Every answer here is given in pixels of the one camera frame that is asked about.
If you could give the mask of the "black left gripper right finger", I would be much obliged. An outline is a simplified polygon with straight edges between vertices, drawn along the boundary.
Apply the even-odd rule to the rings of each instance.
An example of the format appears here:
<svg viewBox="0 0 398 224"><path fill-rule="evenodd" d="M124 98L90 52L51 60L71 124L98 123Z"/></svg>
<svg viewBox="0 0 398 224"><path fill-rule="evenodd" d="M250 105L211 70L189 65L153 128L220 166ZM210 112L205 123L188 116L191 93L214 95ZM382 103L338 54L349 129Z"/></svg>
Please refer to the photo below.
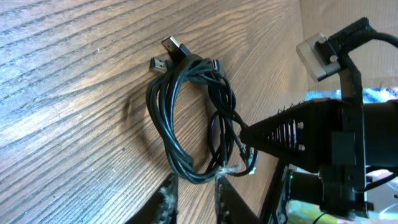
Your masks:
<svg viewBox="0 0 398 224"><path fill-rule="evenodd" d="M218 177L215 182L215 212L217 224L261 223L224 176Z"/></svg>

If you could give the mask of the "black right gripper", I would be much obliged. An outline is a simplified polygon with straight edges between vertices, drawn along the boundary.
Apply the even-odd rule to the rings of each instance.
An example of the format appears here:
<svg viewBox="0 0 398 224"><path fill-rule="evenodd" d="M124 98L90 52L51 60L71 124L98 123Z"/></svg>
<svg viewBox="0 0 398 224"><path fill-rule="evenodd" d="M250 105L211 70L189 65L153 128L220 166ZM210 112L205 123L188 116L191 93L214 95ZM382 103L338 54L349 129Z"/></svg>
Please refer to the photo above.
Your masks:
<svg viewBox="0 0 398 224"><path fill-rule="evenodd" d="M339 218L367 218L363 102L361 97L344 97L343 102L338 108L338 131L331 132L333 101L320 99L248 126L239 137L258 151L309 172L320 171L324 212ZM322 165L330 161L330 166Z"/></svg>

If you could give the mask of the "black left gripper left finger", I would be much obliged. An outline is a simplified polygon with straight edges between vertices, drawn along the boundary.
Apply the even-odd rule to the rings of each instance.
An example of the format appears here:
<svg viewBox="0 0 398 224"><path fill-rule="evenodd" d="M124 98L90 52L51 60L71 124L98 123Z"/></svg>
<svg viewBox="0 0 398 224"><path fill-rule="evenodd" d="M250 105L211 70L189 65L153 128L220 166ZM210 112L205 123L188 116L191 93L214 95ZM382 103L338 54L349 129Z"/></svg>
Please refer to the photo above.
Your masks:
<svg viewBox="0 0 398 224"><path fill-rule="evenodd" d="M178 177L169 174L144 206L125 224L176 224Z"/></svg>

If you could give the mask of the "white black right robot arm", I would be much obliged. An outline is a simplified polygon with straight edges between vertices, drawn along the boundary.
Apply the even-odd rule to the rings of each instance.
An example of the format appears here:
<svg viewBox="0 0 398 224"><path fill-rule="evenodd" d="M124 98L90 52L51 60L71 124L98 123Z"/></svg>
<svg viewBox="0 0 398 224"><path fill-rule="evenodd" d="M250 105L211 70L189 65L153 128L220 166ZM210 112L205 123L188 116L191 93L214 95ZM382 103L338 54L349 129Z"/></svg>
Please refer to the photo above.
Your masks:
<svg viewBox="0 0 398 224"><path fill-rule="evenodd" d="M283 179L288 200L318 205L345 220L366 218L367 174L397 175L397 102L306 101L241 131L242 142L297 167Z"/></svg>

